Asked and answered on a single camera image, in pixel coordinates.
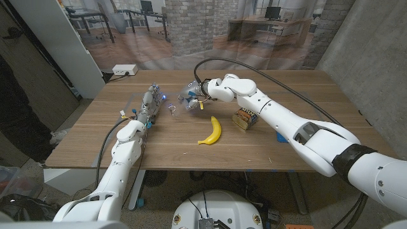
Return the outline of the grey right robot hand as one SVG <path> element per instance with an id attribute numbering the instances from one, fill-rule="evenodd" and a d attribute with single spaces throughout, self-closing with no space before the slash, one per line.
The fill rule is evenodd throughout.
<path id="1" fill-rule="evenodd" d="M 201 102 L 199 97 L 207 97 L 196 80 L 188 83 L 178 95 L 178 101 L 182 104 L 186 110 L 191 110 L 197 108 Z"/>

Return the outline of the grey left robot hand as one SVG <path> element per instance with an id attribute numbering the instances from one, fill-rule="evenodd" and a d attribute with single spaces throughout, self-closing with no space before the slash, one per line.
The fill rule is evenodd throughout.
<path id="1" fill-rule="evenodd" d="M 143 95 L 141 108 L 137 113 L 137 121 L 148 126 L 155 124 L 160 106 L 166 101 L 167 96 L 160 91 L 160 87 L 153 83 Z"/>

